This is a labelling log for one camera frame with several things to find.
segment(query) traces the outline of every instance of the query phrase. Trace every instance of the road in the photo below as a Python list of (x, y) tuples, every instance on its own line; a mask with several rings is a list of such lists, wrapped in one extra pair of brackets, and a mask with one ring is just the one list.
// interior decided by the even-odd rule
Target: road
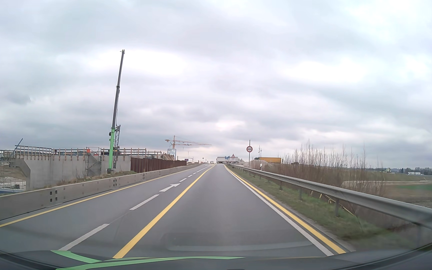
[(223, 164), (203, 164), (3, 220), (0, 250), (69, 250), (116, 259), (344, 252)]

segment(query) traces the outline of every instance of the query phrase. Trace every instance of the sky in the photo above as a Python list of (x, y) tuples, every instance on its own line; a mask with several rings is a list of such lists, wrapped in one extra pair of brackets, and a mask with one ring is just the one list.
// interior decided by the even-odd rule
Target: sky
[(432, 0), (0, 0), (0, 150), (366, 152), (432, 167)]

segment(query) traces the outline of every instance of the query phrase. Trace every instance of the white edge line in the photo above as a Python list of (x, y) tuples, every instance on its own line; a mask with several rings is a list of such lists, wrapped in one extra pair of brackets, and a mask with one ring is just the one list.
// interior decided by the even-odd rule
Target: white edge line
[(156, 198), (156, 197), (158, 197), (158, 196), (159, 196), (159, 194), (153, 195), (153, 196), (150, 197), (149, 199), (146, 199), (146, 200), (144, 200), (143, 202), (141, 202), (140, 204), (138, 204), (138, 205), (136, 205), (136, 206), (134, 206), (134, 207), (131, 207), (129, 210), (135, 210), (135, 209), (139, 208), (140, 206), (144, 205), (145, 203), (149, 202), (150, 200), (152, 200), (152, 199), (154, 199), (154, 198)]
[(94, 235), (95, 233), (99, 232), (100, 230), (106, 228), (106, 226), (108, 226), (108, 225), (109, 225), (109, 224), (103, 224), (103, 225), (101, 225), (101, 226), (99, 226), (99, 227), (93, 229), (92, 231), (86, 233), (85, 235), (79, 237), (78, 239), (76, 239), (76, 240), (70, 242), (69, 244), (65, 245), (64, 247), (62, 247), (62, 248), (60, 248), (60, 249), (58, 249), (58, 250), (64, 250), (64, 251), (69, 250), (69, 249), (71, 249), (72, 247), (74, 247), (75, 245), (77, 245), (77, 244), (79, 244), (79, 243), (85, 241), (85, 240), (88, 239), (90, 236), (92, 236), (92, 235)]
[(260, 194), (257, 194), (256, 191), (254, 191), (251, 187), (248, 187), (247, 184), (245, 184), (243, 181), (241, 181), (238, 177), (233, 175), (234, 178), (236, 178), (241, 184), (243, 184), (245, 187), (247, 187), (253, 194), (255, 194), (261, 201), (263, 201), (267, 206), (269, 206), (272, 210), (274, 210), (278, 215), (280, 215), (282, 218), (284, 218), (287, 223), (289, 223), (291, 226), (293, 226), (299, 233), (301, 233), (304, 237), (306, 237), (313, 245), (315, 245), (318, 249), (320, 249), (326, 256), (332, 256), (334, 255), (329, 249), (327, 249), (325, 246), (323, 246), (320, 242), (318, 242), (313, 236), (311, 236), (309, 233), (307, 233), (305, 230), (303, 230), (298, 224), (296, 224), (294, 221), (292, 221), (290, 218), (288, 218), (283, 212), (281, 212), (279, 209), (277, 209), (274, 205), (270, 204), (267, 200), (265, 200), (263, 197), (261, 197)]

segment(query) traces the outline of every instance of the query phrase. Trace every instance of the white road arrow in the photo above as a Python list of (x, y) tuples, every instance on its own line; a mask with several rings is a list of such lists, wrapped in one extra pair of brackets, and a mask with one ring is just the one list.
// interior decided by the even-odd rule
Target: white road arrow
[(172, 183), (172, 184), (169, 185), (169, 187), (166, 187), (165, 189), (161, 189), (159, 192), (165, 192), (168, 189), (170, 189), (171, 187), (177, 187), (179, 185), (181, 185), (181, 183)]

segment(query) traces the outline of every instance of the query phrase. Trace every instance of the guardrail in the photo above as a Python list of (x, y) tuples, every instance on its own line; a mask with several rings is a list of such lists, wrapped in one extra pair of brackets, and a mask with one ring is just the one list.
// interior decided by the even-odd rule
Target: guardrail
[(303, 190), (306, 188), (318, 193), (326, 194), (334, 197), (335, 213), (337, 215), (339, 200), (344, 200), (376, 212), (380, 212), (395, 218), (399, 218), (432, 230), (432, 209), (420, 205), (392, 200), (384, 197), (379, 197), (371, 194), (366, 194), (358, 191), (353, 191), (345, 188), (331, 186), (327, 184), (317, 183), (313, 181), (294, 178), (286, 175), (280, 175), (272, 172), (262, 171), (258, 169), (250, 169), (238, 165), (230, 164), (238, 170), (247, 171), (252, 174), (261, 175), (279, 181), (279, 188), (282, 189), (283, 182), (295, 185), (299, 188), (299, 199), (302, 200)]
[[(15, 157), (37, 157), (37, 156), (109, 156), (110, 150), (99, 147), (86, 148), (49, 148), (39, 146), (15, 145), (14, 150), (0, 150), (0, 158), (11, 159)], [(148, 151), (146, 148), (119, 148), (114, 152), (117, 156), (155, 157), (162, 155), (161, 151)]]

